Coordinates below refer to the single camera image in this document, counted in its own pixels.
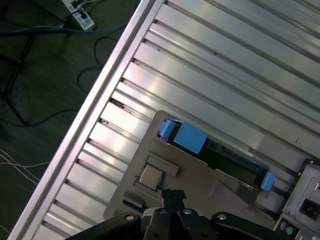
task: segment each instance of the blue connector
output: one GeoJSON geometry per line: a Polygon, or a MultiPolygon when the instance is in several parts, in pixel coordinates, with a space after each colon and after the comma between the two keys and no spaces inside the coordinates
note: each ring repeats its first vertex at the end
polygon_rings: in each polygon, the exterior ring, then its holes
{"type": "Polygon", "coordinates": [[[276,180],[276,176],[273,173],[268,171],[264,176],[264,179],[261,183],[260,188],[265,191],[270,191],[272,186],[275,183],[275,180],[276,180]]]}
{"type": "Polygon", "coordinates": [[[176,123],[172,120],[165,120],[159,128],[159,135],[164,139],[168,139],[174,130],[176,123]]]}

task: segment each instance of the screw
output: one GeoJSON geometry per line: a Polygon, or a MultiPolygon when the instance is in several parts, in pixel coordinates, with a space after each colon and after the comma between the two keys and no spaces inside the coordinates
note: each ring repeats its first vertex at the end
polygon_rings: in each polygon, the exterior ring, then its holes
{"type": "Polygon", "coordinates": [[[129,216],[126,216],[126,217],[125,217],[125,219],[126,219],[126,220],[128,220],[128,221],[130,221],[130,220],[135,219],[135,217],[134,217],[134,216],[130,216],[130,215],[129,215],[129,216]]]}
{"type": "Polygon", "coordinates": [[[226,219],[227,219],[227,216],[226,216],[226,215],[223,215],[223,214],[220,214],[220,215],[218,216],[218,219],[220,219],[220,220],[226,220],[226,219]]]}
{"type": "Polygon", "coordinates": [[[188,215],[188,214],[192,214],[192,211],[190,209],[185,209],[183,213],[188,215]]]}

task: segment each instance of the cable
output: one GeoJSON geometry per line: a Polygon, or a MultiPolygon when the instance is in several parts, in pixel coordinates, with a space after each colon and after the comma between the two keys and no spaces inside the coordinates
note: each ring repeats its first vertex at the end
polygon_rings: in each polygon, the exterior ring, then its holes
{"type": "Polygon", "coordinates": [[[95,41],[94,43],[94,46],[93,46],[93,54],[94,54],[94,58],[95,58],[95,61],[96,63],[99,65],[99,66],[103,66],[102,63],[99,61],[98,59],[98,56],[97,56],[97,46],[98,46],[98,43],[101,41],[101,40],[104,40],[104,39],[110,39],[114,42],[117,43],[117,40],[115,40],[113,37],[110,37],[110,36],[104,36],[104,37],[100,37],[98,40],[95,41]]]}
{"type": "Polygon", "coordinates": [[[44,163],[39,163],[39,164],[35,164],[35,165],[20,165],[18,163],[0,162],[0,165],[11,165],[11,166],[16,166],[16,167],[20,167],[20,168],[31,169],[31,168],[36,168],[36,167],[43,166],[43,165],[48,165],[49,163],[50,162],[44,162],[44,163]]]}
{"type": "MultiPolygon", "coordinates": [[[[0,152],[4,153],[5,155],[7,155],[15,164],[19,164],[17,161],[15,161],[8,153],[6,153],[5,151],[3,151],[2,149],[0,149],[0,152]]],[[[0,153],[0,156],[3,157],[4,159],[6,159],[7,162],[9,163],[12,163],[10,162],[5,156],[3,156],[1,153],[0,153]]],[[[25,167],[22,167],[28,174],[30,174],[30,176],[34,177],[35,179],[37,179],[38,181],[40,181],[39,178],[37,178],[35,175],[33,175],[28,169],[26,169],[25,167]]]]}
{"type": "Polygon", "coordinates": [[[87,1],[80,3],[79,6],[80,6],[80,8],[82,8],[83,5],[86,5],[89,3],[94,3],[94,2],[99,2],[99,1],[102,1],[102,0],[87,0],[87,1]]]}
{"type": "Polygon", "coordinates": [[[58,21],[56,24],[52,25],[52,27],[54,27],[54,26],[56,26],[56,25],[59,25],[60,23],[64,22],[67,18],[69,18],[70,16],[72,16],[73,14],[76,14],[76,13],[82,13],[82,11],[77,10],[77,11],[74,11],[74,12],[68,14],[68,15],[65,16],[63,19],[61,19],[60,21],[58,21]]]}
{"type": "MultiPolygon", "coordinates": [[[[0,156],[6,160],[8,163],[11,163],[5,156],[3,156],[2,154],[0,154],[0,156]]],[[[17,166],[14,166],[13,167],[15,169],[17,169],[26,179],[28,179],[30,182],[34,183],[35,185],[38,185],[38,183],[36,181],[33,181],[31,178],[29,178],[27,175],[25,175],[17,166]]]]}
{"type": "Polygon", "coordinates": [[[9,24],[16,25],[16,26],[19,26],[19,27],[22,27],[22,28],[32,28],[32,27],[30,27],[30,26],[23,25],[23,24],[20,24],[20,23],[16,23],[16,22],[14,22],[14,21],[7,20],[7,19],[1,19],[0,21],[7,22],[7,23],[9,23],[9,24]]]}
{"type": "Polygon", "coordinates": [[[10,235],[10,232],[8,229],[6,229],[4,226],[0,225],[0,228],[2,228],[8,235],[10,235]]]}
{"type": "Polygon", "coordinates": [[[80,78],[81,78],[81,76],[82,76],[84,73],[88,72],[88,71],[101,71],[101,69],[102,69],[101,66],[89,66],[89,67],[86,67],[86,68],[82,69],[82,70],[79,72],[78,76],[76,77],[76,84],[77,84],[77,86],[79,87],[79,89],[80,89],[84,94],[88,94],[89,92],[86,91],[86,90],[84,90],[84,89],[81,87],[81,85],[80,85],[80,78]]]}
{"type": "Polygon", "coordinates": [[[82,69],[78,76],[76,77],[76,84],[77,86],[79,87],[79,89],[81,90],[81,92],[83,92],[84,94],[88,94],[89,92],[84,90],[83,87],[81,86],[80,84],[80,78],[83,74],[85,74],[86,72],[88,71],[101,71],[102,70],[102,63],[99,61],[98,59],[98,55],[97,55],[97,46],[98,46],[98,43],[101,41],[101,40],[104,40],[104,39],[110,39],[110,40],[113,40],[115,42],[117,42],[117,40],[115,40],[113,37],[110,37],[110,36],[104,36],[104,37],[100,37],[98,38],[95,43],[94,43],[94,46],[93,46],[93,55],[94,55],[94,58],[95,58],[95,61],[96,63],[99,65],[99,66],[89,66],[89,67],[86,67],[84,69],[82,69]]]}
{"type": "Polygon", "coordinates": [[[13,33],[21,33],[21,32],[28,31],[30,29],[60,29],[60,30],[65,30],[66,32],[73,32],[73,33],[96,34],[96,33],[105,33],[105,32],[112,32],[112,31],[115,31],[115,30],[119,30],[119,29],[125,27],[127,24],[128,23],[124,23],[124,24],[119,25],[119,26],[106,28],[106,29],[100,29],[100,30],[92,30],[92,31],[70,29],[70,28],[65,28],[65,27],[60,27],[60,26],[40,25],[40,26],[33,26],[33,27],[23,28],[23,29],[16,30],[16,31],[0,32],[0,37],[1,37],[1,35],[7,35],[7,34],[13,34],[13,33]]]}
{"type": "Polygon", "coordinates": [[[57,111],[57,112],[51,114],[50,116],[46,117],[45,119],[43,119],[41,121],[38,121],[38,122],[35,122],[35,123],[32,123],[32,124],[28,124],[27,126],[18,125],[18,124],[12,123],[10,121],[7,121],[7,120],[5,120],[3,118],[0,118],[0,121],[4,122],[6,124],[9,124],[9,125],[15,126],[15,127],[19,127],[19,128],[30,128],[30,127],[35,127],[35,126],[38,126],[40,124],[43,124],[43,123],[45,123],[46,121],[50,120],[51,118],[53,118],[56,115],[63,114],[63,113],[69,113],[69,112],[79,112],[79,110],[78,109],[66,109],[66,110],[57,111]]]}

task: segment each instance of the dark carpet floor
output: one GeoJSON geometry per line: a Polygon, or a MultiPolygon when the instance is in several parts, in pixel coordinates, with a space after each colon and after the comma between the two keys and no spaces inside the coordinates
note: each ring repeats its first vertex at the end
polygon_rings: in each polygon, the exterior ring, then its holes
{"type": "MultiPolygon", "coordinates": [[[[62,11],[68,10],[61,1],[43,0],[46,6],[62,11]]],[[[135,10],[134,0],[101,0],[85,8],[99,29],[110,28],[129,21],[135,10]]],[[[20,29],[3,19],[22,25],[53,25],[57,17],[41,9],[34,1],[16,0],[0,18],[0,32],[20,29]]],[[[79,28],[72,19],[70,27],[79,28]]],[[[94,43],[104,36],[119,39],[123,29],[113,33],[97,34],[48,34],[35,37],[25,65],[19,73],[10,99],[23,118],[36,123],[61,110],[77,110],[86,94],[77,87],[77,75],[81,69],[97,66],[94,59],[94,43]]],[[[27,36],[0,37],[0,55],[18,59],[27,36]]],[[[108,59],[115,42],[104,39],[97,46],[101,62],[108,59]]],[[[13,68],[0,61],[0,87],[3,89],[13,68]]],[[[80,83],[89,90],[99,71],[85,73],[80,83]]],[[[70,127],[76,112],[59,114],[34,127],[16,127],[0,120],[0,149],[22,165],[49,162],[70,127]]],[[[0,102],[0,118],[20,124],[4,102],[0,102]]],[[[41,178],[46,166],[31,168],[30,172],[41,178]]],[[[36,185],[24,178],[10,165],[0,165],[0,225],[12,230],[31,197],[36,185]]],[[[8,234],[0,228],[0,240],[8,234]]]]}

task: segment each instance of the black cable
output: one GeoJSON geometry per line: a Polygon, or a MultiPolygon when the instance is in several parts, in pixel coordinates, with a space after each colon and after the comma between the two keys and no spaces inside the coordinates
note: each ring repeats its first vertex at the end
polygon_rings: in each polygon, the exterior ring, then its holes
{"type": "Polygon", "coordinates": [[[16,26],[19,26],[19,27],[22,27],[22,28],[32,28],[32,26],[23,25],[23,24],[20,24],[20,23],[11,21],[11,20],[7,20],[7,19],[1,19],[1,21],[7,22],[9,24],[16,25],[16,26]]]}
{"type": "Polygon", "coordinates": [[[46,121],[50,120],[51,118],[53,118],[56,115],[63,114],[63,113],[69,113],[69,112],[79,112],[79,109],[66,109],[66,110],[57,111],[57,112],[51,114],[50,116],[46,117],[45,119],[43,119],[41,121],[38,121],[38,122],[35,122],[35,123],[32,123],[32,124],[28,124],[27,126],[18,125],[18,124],[12,123],[10,121],[7,121],[7,120],[5,120],[3,118],[0,118],[0,121],[4,122],[6,124],[9,124],[9,125],[15,126],[15,127],[19,127],[19,128],[30,128],[30,127],[35,127],[35,126],[38,126],[40,124],[43,124],[43,123],[45,123],[46,121]]]}
{"type": "Polygon", "coordinates": [[[102,63],[99,61],[98,59],[98,53],[97,53],[97,46],[98,46],[98,43],[101,41],[101,40],[104,40],[104,39],[109,39],[109,40],[112,40],[114,41],[115,43],[117,43],[117,40],[115,40],[113,37],[110,37],[110,36],[104,36],[104,37],[100,37],[99,39],[97,39],[94,43],[94,46],[93,46],[93,54],[94,54],[94,58],[95,58],[95,61],[96,63],[102,67],[102,63]]]}
{"type": "Polygon", "coordinates": [[[72,16],[73,14],[76,14],[76,13],[82,13],[82,11],[80,11],[80,10],[74,11],[74,12],[68,14],[67,16],[65,16],[63,19],[61,19],[60,21],[58,21],[56,24],[54,24],[52,26],[57,26],[60,23],[63,23],[67,18],[69,18],[70,16],[72,16]]]}
{"type": "Polygon", "coordinates": [[[94,46],[93,46],[93,55],[94,55],[94,58],[95,58],[95,61],[96,63],[98,64],[98,66],[89,66],[89,67],[86,67],[84,69],[82,69],[78,76],[76,77],[76,84],[77,86],[79,87],[79,89],[81,90],[81,92],[83,92],[84,94],[88,94],[89,92],[86,91],[82,86],[81,86],[81,83],[80,83],[80,79],[82,77],[83,74],[85,74],[86,72],[88,71],[101,71],[102,70],[102,63],[99,61],[98,59],[98,55],[97,55],[97,46],[98,46],[98,43],[104,39],[109,39],[109,40],[112,40],[112,41],[115,41],[117,42],[117,40],[115,40],[113,37],[110,37],[110,36],[104,36],[104,37],[100,37],[98,38],[95,43],[94,43],[94,46]]]}
{"type": "Polygon", "coordinates": [[[101,66],[89,66],[89,67],[86,67],[86,68],[82,69],[82,70],[79,72],[78,76],[76,77],[76,84],[77,84],[77,86],[79,87],[79,89],[81,90],[81,92],[83,92],[84,94],[88,94],[88,93],[89,93],[88,91],[84,90],[84,89],[82,88],[81,84],[80,84],[80,78],[81,78],[81,76],[82,76],[84,73],[88,72],[88,71],[101,71],[101,70],[102,70],[102,67],[101,67],[101,66]]]}

